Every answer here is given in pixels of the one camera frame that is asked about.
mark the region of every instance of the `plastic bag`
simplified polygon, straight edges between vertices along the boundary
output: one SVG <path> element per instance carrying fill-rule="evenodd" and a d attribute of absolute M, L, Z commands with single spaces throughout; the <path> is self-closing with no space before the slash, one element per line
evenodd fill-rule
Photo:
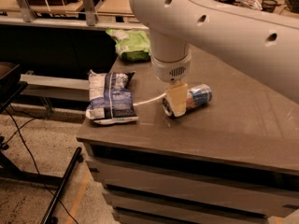
<path fill-rule="evenodd" d="M 134 73 L 96 74 L 91 71 L 91 103 L 86 109 L 86 117 L 104 125 L 137 121 L 131 92 L 126 89 Z"/>
<path fill-rule="evenodd" d="M 106 33 L 116 42 L 116 53 L 122 59 L 135 62 L 150 58 L 150 40 L 144 31 L 107 28 Z"/>

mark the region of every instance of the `blue can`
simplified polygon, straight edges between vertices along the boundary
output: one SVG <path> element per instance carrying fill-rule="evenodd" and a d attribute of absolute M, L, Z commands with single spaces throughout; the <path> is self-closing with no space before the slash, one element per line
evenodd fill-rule
<path fill-rule="evenodd" d="M 212 100 L 212 90 L 206 84 L 195 86 L 188 90 L 186 100 L 186 111 L 204 105 Z M 174 117 L 168 101 L 163 98 L 164 112 L 169 117 Z"/>

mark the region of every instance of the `gray tabletop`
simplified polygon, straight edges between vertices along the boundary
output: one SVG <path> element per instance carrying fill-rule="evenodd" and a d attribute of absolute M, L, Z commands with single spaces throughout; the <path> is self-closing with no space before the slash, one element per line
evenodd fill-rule
<path fill-rule="evenodd" d="M 167 84 L 150 62 L 118 59 L 113 71 L 135 71 L 130 82 L 138 122 L 100 126 L 86 119 L 79 142 L 124 147 L 283 173 L 299 171 L 299 106 L 205 52 L 192 48 L 189 88 L 205 83 L 213 99 L 178 119 L 163 110 Z"/>

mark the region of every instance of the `bag of chips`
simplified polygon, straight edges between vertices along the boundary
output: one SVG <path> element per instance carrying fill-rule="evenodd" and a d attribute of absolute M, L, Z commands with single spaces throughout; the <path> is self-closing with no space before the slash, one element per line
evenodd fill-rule
<path fill-rule="evenodd" d="M 98 124 L 113 124 L 137 121 L 133 100 L 127 86 L 135 72 L 100 73 L 90 72 L 90 101 L 86 117 Z"/>

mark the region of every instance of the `black metal frame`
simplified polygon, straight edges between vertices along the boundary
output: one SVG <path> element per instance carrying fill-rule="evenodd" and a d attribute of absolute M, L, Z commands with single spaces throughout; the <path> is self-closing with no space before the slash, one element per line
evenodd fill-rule
<path fill-rule="evenodd" d="M 6 107 L 12 102 L 12 100 L 27 87 L 27 85 L 27 82 L 19 82 L 12 89 L 12 91 L 9 92 L 9 97 L 6 97 L 6 100 L 3 103 L 2 100 L 0 101 L 0 114 L 6 109 Z M 2 153 L 0 148 L 0 178 L 9 178 L 57 187 L 51 199 L 48 210 L 41 221 L 41 224 L 55 223 L 57 222 L 57 218 L 52 217 L 52 214 L 55 210 L 56 204 L 59 202 L 61 196 L 63 195 L 65 185 L 75 168 L 76 161 L 82 161 L 82 156 L 80 155 L 81 151 L 82 148 L 77 147 L 72 160 L 69 162 L 68 167 L 64 172 L 64 176 L 58 177 L 53 175 L 42 175 L 22 171 Z"/>

